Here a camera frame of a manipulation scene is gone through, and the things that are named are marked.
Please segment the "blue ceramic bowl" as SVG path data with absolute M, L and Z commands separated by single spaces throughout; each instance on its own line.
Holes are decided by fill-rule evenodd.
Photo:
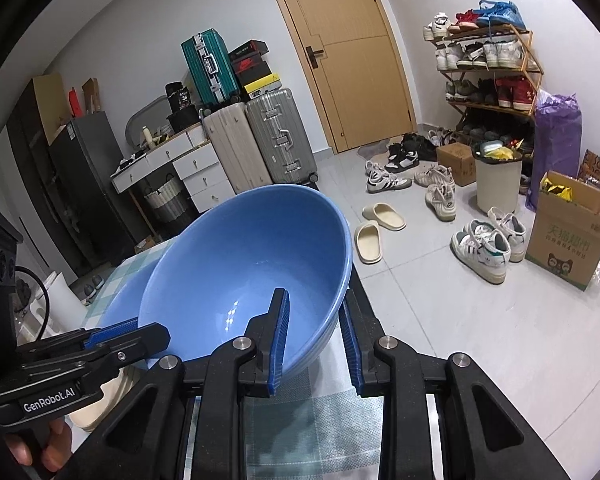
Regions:
M 268 310 L 274 290 L 286 289 L 282 377 L 289 379 L 329 342 L 352 256 L 349 223 L 330 198 L 295 184 L 255 188 L 174 238 L 145 286 L 138 322 L 164 326 L 166 350 L 188 361 L 242 336 Z
M 134 274 L 129 275 L 100 317 L 98 328 L 105 328 L 138 317 L 146 285 L 157 263 L 158 259 L 152 260 Z

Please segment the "beige slipper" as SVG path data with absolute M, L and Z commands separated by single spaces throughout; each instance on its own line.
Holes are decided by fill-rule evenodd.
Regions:
M 354 244 L 362 263 L 378 263 L 382 259 L 379 224 L 375 220 L 361 223 L 354 232 Z
M 406 227 L 405 219 L 387 203 L 374 203 L 365 206 L 362 215 L 366 220 L 376 221 L 383 228 L 398 232 Z

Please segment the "teal checked tablecloth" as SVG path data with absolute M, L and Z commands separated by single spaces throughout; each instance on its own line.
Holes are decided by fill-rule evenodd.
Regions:
M 375 479 L 382 401 L 351 385 L 339 330 L 272 399 L 245 406 L 250 479 Z

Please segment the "white green sneaker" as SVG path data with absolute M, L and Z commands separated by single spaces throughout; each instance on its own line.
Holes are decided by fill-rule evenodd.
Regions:
M 470 220 L 450 241 L 454 256 L 480 278 L 501 285 L 506 279 L 510 245 L 505 235 L 490 221 Z
M 491 207 L 488 217 L 505 236 L 510 246 L 510 259 L 512 263 L 524 260 L 527 250 L 527 229 L 513 212 L 505 212 L 496 207 Z

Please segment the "black refrigerator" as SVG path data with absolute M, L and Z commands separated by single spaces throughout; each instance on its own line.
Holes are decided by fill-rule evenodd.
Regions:
M 105 113 L 67 122 L 50 144 L 50 156 L 68 193 L 69 229 L 97 266 L 135 254 L 150 229 L 128 192 L 111 176 L 123 155 Z

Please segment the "woven laundry basket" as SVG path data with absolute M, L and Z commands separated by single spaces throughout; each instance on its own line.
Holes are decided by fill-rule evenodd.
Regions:
M 144 199 L 162 224 L 163 231 L 171 236 L 180 234 L 195 220 L 185 186 L 170 172 L 162 185 L 146 188 Z

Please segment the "small brown cardboard box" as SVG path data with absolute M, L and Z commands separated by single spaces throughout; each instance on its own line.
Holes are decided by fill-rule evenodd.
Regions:
M 475 159 L 468 145 L 454 142 L 437 147 L 437 161 L 451 169 L 454 181 L 466 186 L 476 180 Z

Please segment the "beige hard-shell suitcase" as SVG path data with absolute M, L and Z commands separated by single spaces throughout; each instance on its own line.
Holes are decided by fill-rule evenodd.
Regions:
M 217 110 L 201 122 L 236 194 L 272 183 L 244 103 Z

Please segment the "grey aluminium suitcase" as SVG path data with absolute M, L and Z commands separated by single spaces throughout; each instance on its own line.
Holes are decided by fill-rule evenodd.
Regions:
M 317 182 L 317 164 L 290 89 L 249 101 L 246 116 L 274 183 Z

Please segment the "white trash bin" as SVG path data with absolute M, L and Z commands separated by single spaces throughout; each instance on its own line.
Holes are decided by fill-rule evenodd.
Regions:
M 476 143 L 474 156 L 477 206 L 488 212 L 492 207 L 515 212 L 522 169 L 522 155 L 500 140 Z

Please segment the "open cardboard box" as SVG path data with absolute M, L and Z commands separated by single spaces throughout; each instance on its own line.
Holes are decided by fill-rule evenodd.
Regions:
M 600 263 L 600 189 L 559 172 L 540 181 L 526 259 L 585 290 Z

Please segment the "teal hard-shell suitcase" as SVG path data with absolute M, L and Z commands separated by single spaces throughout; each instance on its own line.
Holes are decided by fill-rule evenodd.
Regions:
M 197 32 L 181 48 L 204 113 L 242 100 L 225 42 L 214 28 Z

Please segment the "stacked shoe boxes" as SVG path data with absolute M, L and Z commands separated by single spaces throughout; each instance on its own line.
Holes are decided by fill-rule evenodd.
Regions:
M 268 66 L 265 59 L 267 54 L 268 45 L 255 39 L 245 42 L 228 54 L 238 82 L 252 100 L 282 88 L 279 74 Z

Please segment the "purple plastic bag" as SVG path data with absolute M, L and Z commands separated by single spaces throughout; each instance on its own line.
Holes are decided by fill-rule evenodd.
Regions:
M 547 171 L 568 177 L 578 172 L 582 141 L 582 112 L 574 94 L 550 94 L 540 89 L 534 108 L 534 153 L 526 206 L 536 211 L 540 183 Z

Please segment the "wooden door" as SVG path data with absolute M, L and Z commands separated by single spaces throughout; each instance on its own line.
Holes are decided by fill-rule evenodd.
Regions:
M 380 0 L 276 0 L 330 147 L 415 128 L 400 52 Z

